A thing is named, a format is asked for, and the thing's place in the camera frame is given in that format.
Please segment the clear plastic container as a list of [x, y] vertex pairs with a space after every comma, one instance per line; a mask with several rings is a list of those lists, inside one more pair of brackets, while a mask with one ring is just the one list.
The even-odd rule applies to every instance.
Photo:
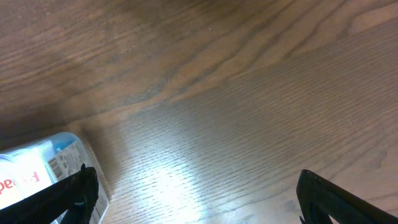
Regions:
[[72, 133], [1, 151], [1, 223], [100, 224], [109, 200], [99, 171]]

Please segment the white blue medicine box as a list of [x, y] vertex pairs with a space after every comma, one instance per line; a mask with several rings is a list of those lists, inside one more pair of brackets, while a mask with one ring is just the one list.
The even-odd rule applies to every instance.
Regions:
[[[78, 172], [82, 164], [85, 164], [87, 167], [93, 167], [80, 141], [71, 142], [63, 149], [54, 147], [52, 142], [50, 142], [50, 147], [43, 152], [43, 158], [48, 163], [49, 177], [53, 184]], [[98, 200], [91, 214], [89, 224], [100, 224], [108, 207], [109, 200], [103, 186], [99, 183]]]

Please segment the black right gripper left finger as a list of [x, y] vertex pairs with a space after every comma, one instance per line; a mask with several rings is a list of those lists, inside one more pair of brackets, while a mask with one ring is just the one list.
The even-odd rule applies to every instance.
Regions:
[[96, 169], [82, 164], [77, 173], [2, 209], [1, 223], [52, 223], [64, 214], [62, 223], [89, 224], [98, 198]]

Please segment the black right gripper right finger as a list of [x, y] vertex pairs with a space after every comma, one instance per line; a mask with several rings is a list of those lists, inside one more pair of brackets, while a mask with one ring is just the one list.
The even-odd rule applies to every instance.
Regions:
[[367, 203], [310, 170], [303, 170], [296, 187], [305, 224], [397, 223], [397, 217]]

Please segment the white blue Panadol box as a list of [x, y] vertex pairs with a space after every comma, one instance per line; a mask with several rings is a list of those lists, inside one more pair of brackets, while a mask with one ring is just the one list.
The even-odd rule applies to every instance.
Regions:
[[33, 152], [1, 154], [1, 209], [53, 184], [46, 162]]

